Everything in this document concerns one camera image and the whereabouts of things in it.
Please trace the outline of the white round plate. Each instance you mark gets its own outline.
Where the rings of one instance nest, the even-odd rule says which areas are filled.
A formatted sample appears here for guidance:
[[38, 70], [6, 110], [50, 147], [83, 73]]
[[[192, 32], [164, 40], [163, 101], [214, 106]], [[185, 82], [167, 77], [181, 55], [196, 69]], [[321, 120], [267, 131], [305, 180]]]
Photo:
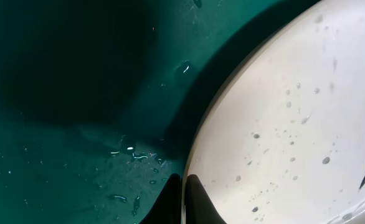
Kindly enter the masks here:
[[194, 141], [227, 223], [365, 223], [365, 0], [320, 1], [236, 74]]

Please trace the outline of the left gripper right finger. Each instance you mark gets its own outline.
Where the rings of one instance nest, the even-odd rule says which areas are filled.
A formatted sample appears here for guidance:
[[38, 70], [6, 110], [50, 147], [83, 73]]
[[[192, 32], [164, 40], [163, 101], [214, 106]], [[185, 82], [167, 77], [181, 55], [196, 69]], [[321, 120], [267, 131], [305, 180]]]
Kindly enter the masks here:
[[186, 224], [226, 224], [195, 174], [186, 179], [184, 205]]

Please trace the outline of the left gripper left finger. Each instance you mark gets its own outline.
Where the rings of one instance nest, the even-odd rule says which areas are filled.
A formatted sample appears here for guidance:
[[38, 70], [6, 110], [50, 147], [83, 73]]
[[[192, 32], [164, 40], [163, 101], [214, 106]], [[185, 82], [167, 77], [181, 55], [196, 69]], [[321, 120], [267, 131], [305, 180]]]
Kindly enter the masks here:
[[181, 224], [182, 179], [171, 174], [140, 224]]

